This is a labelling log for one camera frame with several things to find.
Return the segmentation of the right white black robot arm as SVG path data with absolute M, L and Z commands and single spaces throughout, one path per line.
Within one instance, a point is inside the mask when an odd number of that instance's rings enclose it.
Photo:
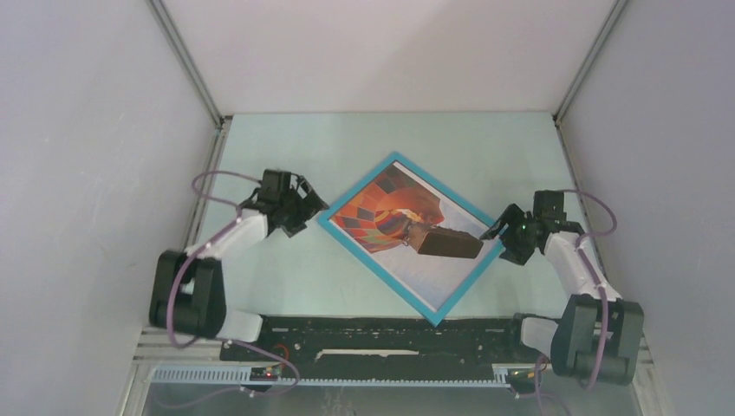
M 504 351 L 526 362 L 537 351 L 556 375 L 626 386 L 633 381 L 643 335 L 644 312 L 622 298 L 593 261 L 596 232 L 568 218 L 564 190 L 537 191 L 531 211 L 508 205 L 484 240 L 497 239 L 502 259 L 524 265 L 539 252 L 552 265 L 568 297 L 560 318 L 526 316 L 504 338 Z

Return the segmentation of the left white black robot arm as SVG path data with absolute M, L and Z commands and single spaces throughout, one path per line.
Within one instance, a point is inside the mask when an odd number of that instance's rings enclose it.
M 254 361 L 270 357 L 273 336 L 262 330 L 262 316 L 235 309 L 226 301 L 224 260 L 263 241 L 273 231 L 288 237 L 304 230 L 328 204 L 304 176 L 266 169 L 253 193 L 230 202 L 235 216 L 203 243 L 166 250 L 158 259 L 148 319 L 167 331 L 172 345 L 183 348 L 176 334 L 196 339 L 237 340 Z

